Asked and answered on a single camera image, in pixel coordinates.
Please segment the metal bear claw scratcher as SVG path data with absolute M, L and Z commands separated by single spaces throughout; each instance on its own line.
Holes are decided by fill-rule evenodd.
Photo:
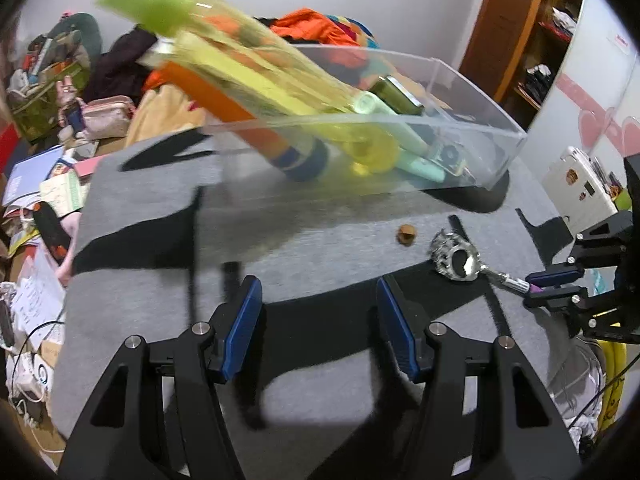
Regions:
M 477 248 L 457 233 L 437 233 L 431 241 L 430 255 L 435 270 L 450 281 L 474 282 L 484 276 L 496 285 L 521 295 L 532 291 L 529 282 L 492 270 L 480 258 Z

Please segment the pink pouch bag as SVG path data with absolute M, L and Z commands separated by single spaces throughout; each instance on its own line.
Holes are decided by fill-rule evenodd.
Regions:
M 82 109 L 85 137 L 88 141 L 123 138 L 136 107 L 129 96 L 111 96 L 94 100 Z

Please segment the light green tube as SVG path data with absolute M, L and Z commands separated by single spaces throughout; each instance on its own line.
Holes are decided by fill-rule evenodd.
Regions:
M 360 115 L 397 115 L 384 101 L 369 91 L 360 92 L 356 96 L 352 101 L 352 109 Z M 431 182 L 442 183 L 445 181 L 445 170 L 426 159 L 430 146 L 413 128 L 397 120 L 384 122 L 382 127 L 399 144 L 397 168 Z

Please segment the green black stamp block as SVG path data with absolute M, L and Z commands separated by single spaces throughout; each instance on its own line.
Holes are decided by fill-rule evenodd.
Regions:
M 427 159 L 442 170 L 445 180 L 475 181 L 460 144 L 436 141 L 428 149 Z

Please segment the orange puffer jacket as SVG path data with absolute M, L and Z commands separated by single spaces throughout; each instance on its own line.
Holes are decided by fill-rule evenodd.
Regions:
M 334 47 L 376 49 L 378 44 L 362 23 L 341 15 L 322 14 L 309 8 L 298 9 L 282 18 L 258 18 L 276 35 L 290 44 L 323 44 Z M 330 67 L 348 84 L 368 90 L 375 75 L 366 75 L 366 58 L 361 54 L 330 53 Z

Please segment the colourful patterned bedspread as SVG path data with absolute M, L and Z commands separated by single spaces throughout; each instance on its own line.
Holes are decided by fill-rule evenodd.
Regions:
M 143 87 L 145 94 L 130 122 L 125 146 L 161 134 L 201 127 L 205 110 L 198 107 L 180 88 L 163 81 L 153 70 Z

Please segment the dark purple garment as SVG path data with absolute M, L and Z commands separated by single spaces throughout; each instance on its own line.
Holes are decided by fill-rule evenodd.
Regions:
M 144 95 L 143 86 L 151 73 L 138 59 L 156 43 L 157 36 L 140 26 L 120 36 L 91 69 L 89 80 L 81 92 L 84 101 L 89 103 L 112 96 L 128 96 L 138 106 Z

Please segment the green cylinder bottle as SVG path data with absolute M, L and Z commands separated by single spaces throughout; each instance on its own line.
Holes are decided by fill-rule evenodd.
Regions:
M 626 188 L 622 188 L 620 192 L 617 193 L 617 195 L 613 198 L 613 202 L 618 210 L 632 209 L 632 200 Z

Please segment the small brown wooden nut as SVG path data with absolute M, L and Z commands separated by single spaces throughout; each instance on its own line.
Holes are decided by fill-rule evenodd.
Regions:
M 411 224 L 402 224 L 397 231 L 396 238 L 402 246 L 411 246 L 416 240 L 416 228 Z

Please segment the dark green glass jar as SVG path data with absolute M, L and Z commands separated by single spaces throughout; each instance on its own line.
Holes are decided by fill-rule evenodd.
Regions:
M 399 115 L 421 116 L 424 112 L 424 105 L 393 76 L 379 76 L 369 91 Z

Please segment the white suitcase with stickers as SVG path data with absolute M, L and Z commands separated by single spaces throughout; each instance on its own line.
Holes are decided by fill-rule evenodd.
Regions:
M 574 146 L 569 146 L 550 166 L 542 186 L 572 235 L 617 211 L 590 158 Z

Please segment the orange tube blue cap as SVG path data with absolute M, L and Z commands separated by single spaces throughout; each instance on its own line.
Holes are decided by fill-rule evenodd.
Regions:
M 239 129 L 240 122 L 255 120 L 253 114 L 219 90 L 195 70 L 176 62 L 163 63 L 157 71 L 165 82 L 174 84 L 186 93 L 199 107 L 228 125 L 273 167 L 282 171 L 290 180 L 305 182 L 314 180 L 326 169 L 329 150 L 322 141 L 313 136 L 303 136 L 303 143 L 295 145 L 277 131 L 255 127 Z

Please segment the green repellent spray bottle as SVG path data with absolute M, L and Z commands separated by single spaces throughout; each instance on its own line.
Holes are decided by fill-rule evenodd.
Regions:
M 322 70 L 267 26 L 224 0 L 98 0 L 172 39 L 172 62 L 229 92 L 250 114 L 352 114 L 360 91 Z

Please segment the teal neck pillow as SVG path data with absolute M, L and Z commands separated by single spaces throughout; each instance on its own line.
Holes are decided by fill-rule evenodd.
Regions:
M 80 44 L 85 48 L 91 64 L 94 64 L 102 55 L 102 35 L 98 22 L 89 13 L 73 13 L 64 15 L 50 32 L 48 37 L 55 39 L 61 35 L 78 32 Z

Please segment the wooden door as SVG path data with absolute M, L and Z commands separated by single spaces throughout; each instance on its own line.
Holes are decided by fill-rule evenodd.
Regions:
M 541 0 L 483 0 L 460 72 L 502 100 L 527 44 Z

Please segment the clear plastic storage bin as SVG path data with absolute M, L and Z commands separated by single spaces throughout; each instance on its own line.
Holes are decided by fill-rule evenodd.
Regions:
M 220 157 L 221 185 L 232 204 L 246 200 L 258 202 L 302 202 L 337 200 L 352 195 L 402 193 L 417 190 L 466 209 L 499 206 L 509 184 L 508 168 L 526 140 L 525 131 L 484 91 L 437 58 L 380 49 L 303 46 L 304 55 L 331 74 L 330 53 L 361 54 L 366 58 L 365 74 L 384 76 L 397 70 L 395 78 L 403 86 L 415 82 L 413 95 L 422 101 L 421 116 L 326 114 L 319 116 L 271 117 L 240 122 L 239 129 L 264 127 L 302 144 L 303 136 L 313 136 L 326 144 L 329 161 L 314 180 L 296 182 L 273 167 L 258 151 L 240 139 L 226 124 L 209 125 L 205 132 L 213 136 Z M 431 147 L 436 141 L 463 146 L 475 181 L 457 179 L 435 183 L 408 174 L 396 167 L 399 144 L 382 125 L 404 122 Z M 373 133 L 388 133 L 398 149 L 390 170 L 372 174 L 359 166 L 335 144 L 320 138 L 323 129 L 347 129 L 358 139 Z

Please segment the wooden wardrobe shelf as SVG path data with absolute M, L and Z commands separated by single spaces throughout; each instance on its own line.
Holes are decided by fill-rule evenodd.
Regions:
M 582 0 L 540 0 L 501 105 L 528 129 L 540 112 L 577 29 Z

